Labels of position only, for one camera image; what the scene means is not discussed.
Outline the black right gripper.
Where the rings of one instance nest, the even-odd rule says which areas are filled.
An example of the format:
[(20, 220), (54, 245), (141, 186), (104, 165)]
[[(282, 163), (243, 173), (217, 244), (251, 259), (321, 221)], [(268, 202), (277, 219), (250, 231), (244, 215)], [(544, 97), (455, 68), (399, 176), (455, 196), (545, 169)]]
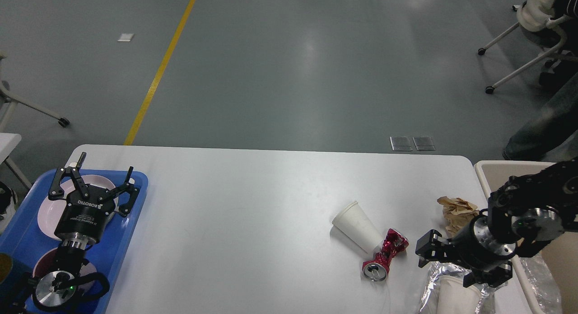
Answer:
[(487, 284), (497, 289), (513, 277), (517, 235), (510, 215), (477, 215), (452, 238), (429, 230), (416, 243), (418, 267), (432, 261), (469, 269), (462, 287)]

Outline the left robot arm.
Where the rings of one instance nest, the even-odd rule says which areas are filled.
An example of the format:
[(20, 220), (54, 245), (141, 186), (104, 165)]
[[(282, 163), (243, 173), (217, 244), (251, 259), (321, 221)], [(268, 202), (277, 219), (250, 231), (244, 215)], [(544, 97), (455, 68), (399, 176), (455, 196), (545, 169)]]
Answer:
[(3, 314), (102, 314), (143, 203), (142, 172), (82, 171), (35, 182), (1, 236)]

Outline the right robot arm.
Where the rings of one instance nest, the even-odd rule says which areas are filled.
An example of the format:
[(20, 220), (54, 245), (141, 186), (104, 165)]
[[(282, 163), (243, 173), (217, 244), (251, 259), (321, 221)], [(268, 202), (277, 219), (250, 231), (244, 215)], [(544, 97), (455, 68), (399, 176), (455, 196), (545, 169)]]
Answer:
[(469, 270), (464, 287), (499, 287), (513, 276), (512, 258), (533, 257), (565, 232), (577, 231), (577, 185), (576, 158), (510, 176), (490, 194), (487, 208), (453, 237), (430, 230), (419, 238), (418, 266), (455, 264)]

